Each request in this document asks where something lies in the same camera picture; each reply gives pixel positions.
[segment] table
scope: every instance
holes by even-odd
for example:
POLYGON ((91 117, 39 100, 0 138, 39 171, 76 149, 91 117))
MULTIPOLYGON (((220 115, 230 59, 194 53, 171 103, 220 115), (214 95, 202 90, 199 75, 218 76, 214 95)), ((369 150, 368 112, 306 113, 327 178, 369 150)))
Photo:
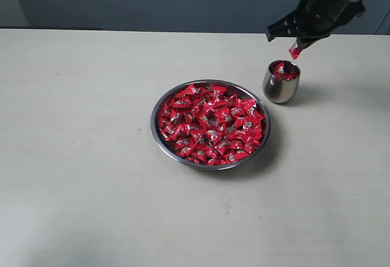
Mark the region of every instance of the table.
POLYGON ((0 266, 387 266, 390 37, 304 51, 286 105, 267 65, 291 38, 0 30, 0 266), (257 94, 272 132, 239 169, 155 144, 159 97, 193 79, 257 94))

